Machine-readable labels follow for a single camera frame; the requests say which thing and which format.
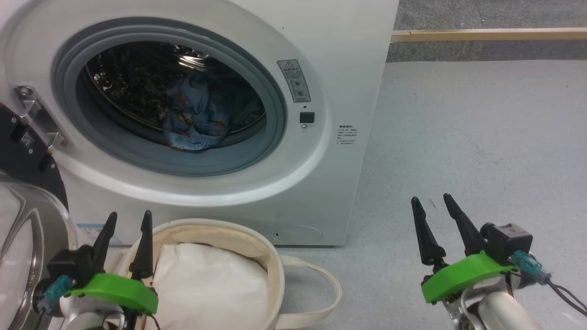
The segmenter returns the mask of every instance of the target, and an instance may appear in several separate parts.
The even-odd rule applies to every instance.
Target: floor
[[[581,28],[584,0],[400,0],[395,30]],[[587,59],[587,41],[394,43],[388,62]]]
[[[341,248],[280,248],[323,266],[344,297],[327,329],[451,329],[426,305],[410,198],[424,204],[448,262],[463,244],[442,194],[481,226],[514,222],[553,282],[587,301],[587,62],[388,63]],[[517,291],[544,329],[587,329],[549,288]],[[332,294],[310,270],[288,270],[284,312],[314,311]]]

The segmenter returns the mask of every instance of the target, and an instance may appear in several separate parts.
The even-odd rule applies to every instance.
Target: white fabric basket
[[[159,252],[164,244],[198,243],[223,248],[255,260],[267,270],[269,311],[264,326],[259,330],[299,329],[324,320],[338,305],[342,298],[342,288],[338,280],[321,267],[289,256],[279,256],[275,247],[258,232],[238,224],[210,219],[184,219],[162,224],[153,229],[153,265],[157,265]],[[120,264],[119,275],[129,277],[129,265],[139,246],[139,241],[128,250]],[[321,311],[280,314],[284,298],[284,267],[308,267],[320,274],[330,283],[335,292],[334,303]],[[152,278],[144,280],[147,286]],[[145,319],[137,322],[136,329],[144,328]]]

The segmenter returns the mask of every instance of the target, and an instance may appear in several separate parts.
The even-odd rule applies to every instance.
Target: green plastic part
[[[110,302],[121,307],[157,313],[159,298],[141,281],[131,280],[116,274],[96,274],[83,288],[69,291],[71,295],[88,295],[94,299]]]
[[[517,267],[502,266],[484,252],[471,254],[439,270],[422,285],[422,293],[427,303],[441,301],[475,283],[511,270],[517,270]]]

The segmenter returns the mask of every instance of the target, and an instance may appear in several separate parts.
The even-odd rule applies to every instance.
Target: wooden strip
[[[587,28],[393,31],[392,42],[587,40]]]

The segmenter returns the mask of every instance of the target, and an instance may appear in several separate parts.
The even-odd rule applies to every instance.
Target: front-loading washing machine
[[[131,244],[151,210],[154,225],[207,217],[342,245],[397,3],[2,0],[0,101],[48,146],[56,166],[39,168],[60,171],[89,236],[117,211]],[[194,72],[233,86],[220,103],[240,89],[256,106],[213,146],[178,150],[162,125],[185,95],[168,86]]]

